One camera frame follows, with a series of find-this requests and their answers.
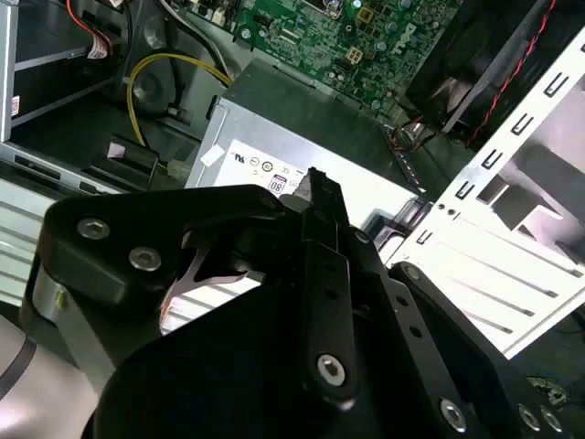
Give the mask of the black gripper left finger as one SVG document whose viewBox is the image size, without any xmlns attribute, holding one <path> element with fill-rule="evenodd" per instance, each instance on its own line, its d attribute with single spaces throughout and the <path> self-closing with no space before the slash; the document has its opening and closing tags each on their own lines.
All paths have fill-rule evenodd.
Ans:
<svg viewBox="0 0 585 439">
<path fill-rule="evenodd" d="M 311 169 L 297 208 L 244 185 L 68 198 L 53 205 L 31 278 L 37 303 L 97 391 L 141 348 L 267 285 L 348 276 Z"/>
</svg>

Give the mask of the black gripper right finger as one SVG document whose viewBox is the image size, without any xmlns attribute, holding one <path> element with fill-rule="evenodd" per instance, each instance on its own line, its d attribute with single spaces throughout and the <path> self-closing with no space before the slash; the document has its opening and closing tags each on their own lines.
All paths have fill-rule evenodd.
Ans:
<svg viewBox="0 0 585 439">
<path fill-rule="evenodd" d="M 321 211 L 347 253 L 355 297 L 373 326 L 369 382 L 386 437 L 570 438 L 569 422 L 419 268 L 387 269 L 350 225 L 339 184 L 321 177 Z"/>
</svg>

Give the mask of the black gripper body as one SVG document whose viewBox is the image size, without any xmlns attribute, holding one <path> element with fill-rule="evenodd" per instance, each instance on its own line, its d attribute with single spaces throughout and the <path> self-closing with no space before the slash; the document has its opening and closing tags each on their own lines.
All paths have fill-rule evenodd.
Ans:
<svg viewBox="0 0 585 439">
<path fill-rule="evenodd" d="M 436 438 L 438 402 L 395 327 L 359 315 L 370 278 L 264 285 L 126 360 L 97 438 Z"/>
</svg>

